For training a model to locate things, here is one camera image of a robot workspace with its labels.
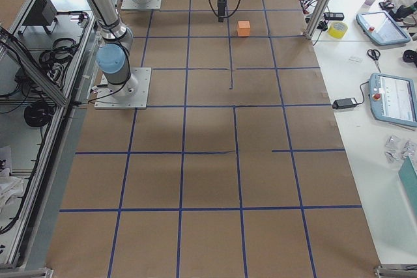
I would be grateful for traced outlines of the teach pendant tablet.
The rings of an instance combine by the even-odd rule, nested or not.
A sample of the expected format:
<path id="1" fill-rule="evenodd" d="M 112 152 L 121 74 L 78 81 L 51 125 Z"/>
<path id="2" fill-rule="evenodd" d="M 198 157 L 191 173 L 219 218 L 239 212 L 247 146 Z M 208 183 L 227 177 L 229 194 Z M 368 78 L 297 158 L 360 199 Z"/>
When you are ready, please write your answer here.
<path id="1" fill-rule="evenodd" d="M 385 11 L 364 12 L 356 15 L 363 32 L 379 46 L 406 44 L 411 38 Z"/>
<path id="2" fill-rule="evenodd" d="M 368 83 L 370 108 L 377 120 L 416 127 L 416 91 L 412 79 L 373 73 Z"/>

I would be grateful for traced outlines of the plastic screw bags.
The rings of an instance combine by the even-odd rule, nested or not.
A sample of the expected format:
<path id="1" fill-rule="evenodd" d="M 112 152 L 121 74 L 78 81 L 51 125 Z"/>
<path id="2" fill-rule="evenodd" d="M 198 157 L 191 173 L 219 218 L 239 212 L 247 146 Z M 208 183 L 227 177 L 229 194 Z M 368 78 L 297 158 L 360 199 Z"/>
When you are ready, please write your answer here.
<path id="1" fill-rule="evenodd" d="M 388 163 L 397 163 L 410 158 L 411 162 L 416 164 L 416 142 L 391 135 L 385 142 L 384 155 Z"/>

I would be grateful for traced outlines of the small black power brick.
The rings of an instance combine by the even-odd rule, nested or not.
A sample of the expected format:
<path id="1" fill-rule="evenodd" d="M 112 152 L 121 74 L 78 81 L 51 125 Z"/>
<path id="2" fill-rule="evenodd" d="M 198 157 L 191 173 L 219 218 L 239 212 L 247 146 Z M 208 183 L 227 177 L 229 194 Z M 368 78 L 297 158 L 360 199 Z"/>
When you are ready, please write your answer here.
<path id="1" fill-rule="evenodd" d="M 334 100 L 332 103 L 333 109 L 350 109 L 358 105 L 355 98 L 342 98 Z"/>

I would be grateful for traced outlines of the black handled scissors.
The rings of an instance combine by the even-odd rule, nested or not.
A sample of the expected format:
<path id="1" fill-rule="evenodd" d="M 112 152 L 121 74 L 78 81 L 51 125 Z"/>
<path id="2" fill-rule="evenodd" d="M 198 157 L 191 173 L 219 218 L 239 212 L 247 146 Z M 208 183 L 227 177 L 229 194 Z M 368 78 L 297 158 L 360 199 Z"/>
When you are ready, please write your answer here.
<path id="1" fill-rule="evenodd" d="M 379 66 L 379 58 L 381 56 L 380 51 L 377 49 L 369 49 L 367 50 L 367 56 L 374 61 L 377 70 L 381 73 L 381 68 Z"/>

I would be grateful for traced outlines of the teal notebook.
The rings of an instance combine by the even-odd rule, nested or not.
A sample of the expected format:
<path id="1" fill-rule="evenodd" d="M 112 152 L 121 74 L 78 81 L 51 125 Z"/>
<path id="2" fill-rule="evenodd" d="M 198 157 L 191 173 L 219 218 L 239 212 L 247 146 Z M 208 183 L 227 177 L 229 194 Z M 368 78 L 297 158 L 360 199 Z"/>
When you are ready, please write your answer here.
<path id="1" fill-rule="evenodd" d="M 403 189 L 407 195 L 410 207 L 412 208 L 414 216 L 416 216 L 417 209 L 417 178 L 416 170 L 412 160 L 407 156 L 398 172 Z"/>

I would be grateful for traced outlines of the crumpled white cloth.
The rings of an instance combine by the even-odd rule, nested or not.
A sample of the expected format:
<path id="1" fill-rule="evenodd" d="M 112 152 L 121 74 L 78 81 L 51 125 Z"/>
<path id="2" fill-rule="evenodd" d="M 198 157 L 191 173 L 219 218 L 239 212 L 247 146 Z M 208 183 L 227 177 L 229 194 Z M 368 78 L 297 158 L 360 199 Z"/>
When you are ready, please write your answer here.
<path id="1" fill-rule="evenodd" d="M 23 179 L 12 176 L 12 151 L 1 147 L 1 211 L 23 195 Z"/>

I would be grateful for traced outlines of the far teach pendant tablet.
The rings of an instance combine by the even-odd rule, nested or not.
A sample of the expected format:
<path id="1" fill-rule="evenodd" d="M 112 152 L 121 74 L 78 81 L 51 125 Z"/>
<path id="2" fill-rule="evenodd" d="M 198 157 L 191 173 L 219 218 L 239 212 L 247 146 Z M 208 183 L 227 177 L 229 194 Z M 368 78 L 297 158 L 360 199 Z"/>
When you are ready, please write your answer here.
<path id="1" fill-rule="evenodd" d="M 411 38 L 385 11 L 364 12 L 356 15 L 363 32 L 379 46 L 406 44 Z"/>

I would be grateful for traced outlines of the near teach pendant tablet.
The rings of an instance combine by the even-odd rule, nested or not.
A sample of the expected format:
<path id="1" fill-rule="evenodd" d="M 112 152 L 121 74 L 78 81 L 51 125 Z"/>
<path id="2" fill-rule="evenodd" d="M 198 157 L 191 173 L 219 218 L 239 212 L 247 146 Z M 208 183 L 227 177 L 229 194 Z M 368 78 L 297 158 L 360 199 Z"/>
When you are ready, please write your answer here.
<path id="1" fill-rule="evenodd" d="M 370 108 L 377 120 L 416 127 L 416 91 L 412 79 L 373 73 L 368 83 Z"/>

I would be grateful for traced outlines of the yellow tape roll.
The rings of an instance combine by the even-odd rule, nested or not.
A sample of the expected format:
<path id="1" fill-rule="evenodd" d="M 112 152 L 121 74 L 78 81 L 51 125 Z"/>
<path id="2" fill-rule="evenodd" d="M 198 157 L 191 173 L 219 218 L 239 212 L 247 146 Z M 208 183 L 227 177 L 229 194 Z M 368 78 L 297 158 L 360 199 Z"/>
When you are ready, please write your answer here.
<path id="1" fill-rule="evenodd" d="M 342 21 L 334 21 L 331 23 L 328 34 L 336 39 L 342 39 L 348 30 L 348 25 Z"/>

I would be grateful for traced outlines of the orange foam cube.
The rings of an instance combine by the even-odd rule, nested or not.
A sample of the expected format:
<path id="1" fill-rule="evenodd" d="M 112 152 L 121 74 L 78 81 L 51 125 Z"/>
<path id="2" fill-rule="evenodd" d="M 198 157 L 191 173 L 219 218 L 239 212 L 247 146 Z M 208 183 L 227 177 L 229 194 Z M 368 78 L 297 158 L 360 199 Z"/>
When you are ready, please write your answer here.
<path id="1" fill-rule="evenodd" d="M 248 37 L 251 33 L 251 25 L 248 20 L 239 20 L 237 22 L 237 35 L 239 37 Z"/>

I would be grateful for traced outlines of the black phone handset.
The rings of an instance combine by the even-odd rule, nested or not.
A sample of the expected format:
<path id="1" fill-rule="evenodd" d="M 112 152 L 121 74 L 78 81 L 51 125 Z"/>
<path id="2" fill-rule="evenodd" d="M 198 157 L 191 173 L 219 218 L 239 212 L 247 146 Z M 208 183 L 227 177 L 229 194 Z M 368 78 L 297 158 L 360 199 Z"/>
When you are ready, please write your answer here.
<path id="1" fill-rule="evenodd" d="M 343 21 L 345 18 L 342 12 L 325 12 L 323 17 L 327 21 Z"/>

